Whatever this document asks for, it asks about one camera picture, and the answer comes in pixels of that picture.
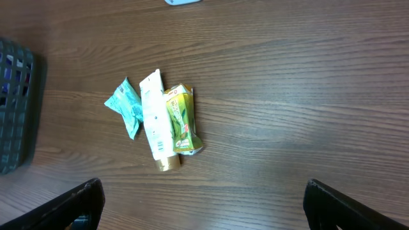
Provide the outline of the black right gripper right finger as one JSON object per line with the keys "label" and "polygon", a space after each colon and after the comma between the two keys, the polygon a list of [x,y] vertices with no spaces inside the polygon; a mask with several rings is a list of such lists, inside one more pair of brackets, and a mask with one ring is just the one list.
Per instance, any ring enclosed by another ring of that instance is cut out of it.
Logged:
{"label": "black right gripper right finger", "polygon": [[303,209],[310,229],[399,229],[405,226],[316,180],[307,182]]}

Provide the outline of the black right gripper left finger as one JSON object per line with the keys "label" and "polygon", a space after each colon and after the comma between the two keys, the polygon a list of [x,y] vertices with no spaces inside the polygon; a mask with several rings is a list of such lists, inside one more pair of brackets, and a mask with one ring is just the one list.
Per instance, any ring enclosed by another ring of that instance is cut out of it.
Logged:
{"label": "black right gripper left finger", "polygon": [[97,229],[105,204],[102,182],[92,178],[1,229]]}

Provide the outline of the white tube gold cap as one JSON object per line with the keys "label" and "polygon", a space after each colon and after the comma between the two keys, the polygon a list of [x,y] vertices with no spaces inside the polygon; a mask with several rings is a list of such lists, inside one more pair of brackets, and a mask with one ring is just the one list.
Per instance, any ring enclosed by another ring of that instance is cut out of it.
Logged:
{"label": "white tube gold cap", "polygon": [[162,172],[180,168],[180,158],[174,152],[173,125],[164,98],[160,70],[156,69],[139,83],[143,109],[143,124],[151,152]]}

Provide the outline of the teal snack packet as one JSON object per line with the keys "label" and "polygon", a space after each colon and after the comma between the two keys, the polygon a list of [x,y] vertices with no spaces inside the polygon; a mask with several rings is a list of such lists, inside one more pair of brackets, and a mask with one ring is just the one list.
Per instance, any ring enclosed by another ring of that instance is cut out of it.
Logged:
{"label": "teal snack packet", "polygon": [[104,105],[120,114],[123,118],[129,138],[135,139],[140,124],[143,122],[141,98],[129,83],[128,78],[116,88]]}

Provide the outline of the green tea drink carton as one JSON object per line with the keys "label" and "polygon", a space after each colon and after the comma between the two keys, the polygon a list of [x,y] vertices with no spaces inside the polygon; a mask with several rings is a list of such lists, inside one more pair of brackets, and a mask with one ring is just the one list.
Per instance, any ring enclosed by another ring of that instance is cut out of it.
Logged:
{"label": "green tea drink carton", "polygon": [[194,155],[203,147],[196,135],[194,91],[190,86],[179,84],[165,94],[166,107],[173,125],[173,149],[181,155]]}

